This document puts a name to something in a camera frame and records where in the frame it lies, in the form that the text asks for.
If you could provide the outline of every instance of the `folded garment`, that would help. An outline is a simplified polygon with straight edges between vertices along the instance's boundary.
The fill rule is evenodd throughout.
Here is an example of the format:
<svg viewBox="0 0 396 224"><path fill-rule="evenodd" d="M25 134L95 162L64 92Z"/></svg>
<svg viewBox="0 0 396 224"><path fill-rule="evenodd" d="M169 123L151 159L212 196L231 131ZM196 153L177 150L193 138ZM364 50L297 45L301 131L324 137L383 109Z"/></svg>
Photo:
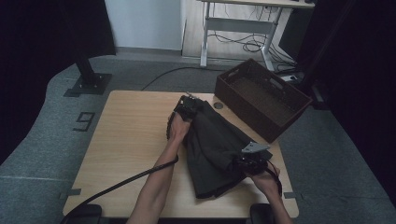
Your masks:
<svg viewBox="0 0 396 224"><path fill-rule="evenodd" d="M198 199L219 197L244 178L235 164L241 150L254 142L217 113L207 101L196 99L197 110L186 136L187 163Z"/></svg>

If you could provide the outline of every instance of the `black curtain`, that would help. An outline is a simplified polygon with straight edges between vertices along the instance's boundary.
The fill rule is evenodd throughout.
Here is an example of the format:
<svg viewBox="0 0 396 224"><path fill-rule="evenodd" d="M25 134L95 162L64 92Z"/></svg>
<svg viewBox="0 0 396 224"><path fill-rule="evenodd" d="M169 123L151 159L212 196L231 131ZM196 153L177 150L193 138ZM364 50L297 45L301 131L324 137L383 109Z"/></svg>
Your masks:
<svg viewBox="0 0 396 224"><path fill-rule="evenodd" d="M104 0L64 0L68 19L87 57L115 54ZM49 81L75 63L56 0L0 1L1 162L29 133Z"/></svg>
<svg viewBox="0 0 396 224"><path fill-rule="evenodd" d="M340 12L346 7L348 11L341 18ZM320 0L300 54L310 62L306 65L305 90L315 80L325 84L326 103L393 204L396 204L395 15L394 1Z"/></svg>

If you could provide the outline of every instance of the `gray carpet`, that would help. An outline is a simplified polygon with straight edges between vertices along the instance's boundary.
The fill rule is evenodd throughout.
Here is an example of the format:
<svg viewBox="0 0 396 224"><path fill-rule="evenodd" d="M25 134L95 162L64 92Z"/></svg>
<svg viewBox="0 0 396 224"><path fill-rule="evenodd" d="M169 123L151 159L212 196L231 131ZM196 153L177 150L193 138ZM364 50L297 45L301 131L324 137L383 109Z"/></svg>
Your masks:
<svg viewBox="0 0 396 224"><path fill-rule="evenodd" d="M92 67L113 75L104 95L64 97L79 72L73 65L49 83L34 127L0 168L0 223L59 223L108 94L141 90L163 72L197 64L97 58ZM209 68L229 69L212 65ZM183 69L146 91L213 92L221 72ZM76 120L93 112L87 132ZM359 151L329 111L309 107L279 139L300 215L295 223L394 223L396 210Z"/></svg>

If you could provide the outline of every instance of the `box handle cutout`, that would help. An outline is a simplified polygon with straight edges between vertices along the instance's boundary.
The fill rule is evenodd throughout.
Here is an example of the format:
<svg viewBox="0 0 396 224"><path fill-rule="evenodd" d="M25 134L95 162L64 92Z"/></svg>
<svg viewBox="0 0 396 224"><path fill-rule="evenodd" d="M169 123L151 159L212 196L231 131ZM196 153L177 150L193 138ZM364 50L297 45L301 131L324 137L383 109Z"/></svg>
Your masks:
<svg viewBox="0 0 396 224"><path fill-rule="evenodd" d="M270 79L270 82L271 82L275 87L277 87L278 89L283 90L283 86L282 86L279 82L275 81L273 78Z"/></svg>
<svg viewBox="0 0 396 224"><path fill-rule="evenodd" d="M233 77L233 76L235 76L235 75L238 74L238 73L239 73L239 69L236 69L235 71L231 72L231 73L227 76L227 78Z"/></svg>

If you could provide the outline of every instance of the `black stand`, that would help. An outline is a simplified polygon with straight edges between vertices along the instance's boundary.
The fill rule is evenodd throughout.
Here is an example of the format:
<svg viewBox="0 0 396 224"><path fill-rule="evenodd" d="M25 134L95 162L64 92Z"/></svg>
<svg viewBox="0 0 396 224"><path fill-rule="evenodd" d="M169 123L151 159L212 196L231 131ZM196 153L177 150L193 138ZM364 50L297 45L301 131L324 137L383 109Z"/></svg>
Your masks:
<svg viewBox="0 0 396 224"><path fill-rule="evenodd" d="M254 203L250 206L247 224L275 224L274 213L268 203Z"/></svg>
<svg viewBox="0 0 396 224"><path fill-rule="evenodd" d="M71 44L70 49L72 56L76 61L79 72L81 73L81 76L74 87L67 90L64 96L79 97L81 94L102 95L106 90L107 84L110 82L111 74L96 74L93 72L90 61L82 50L78 36L75 33L73 24L67 14L67 10L64 6L64 0L57 0L57 2L64 19L64 25L66 26L66 34L69 35L68 39Z"/></svg>
<svg viewBox="0 0 396 224"><path fill-rule="evenodd" d="M98 224L102 216L102 207L98 204L85 204L80 207L66 224Z"/></svg>

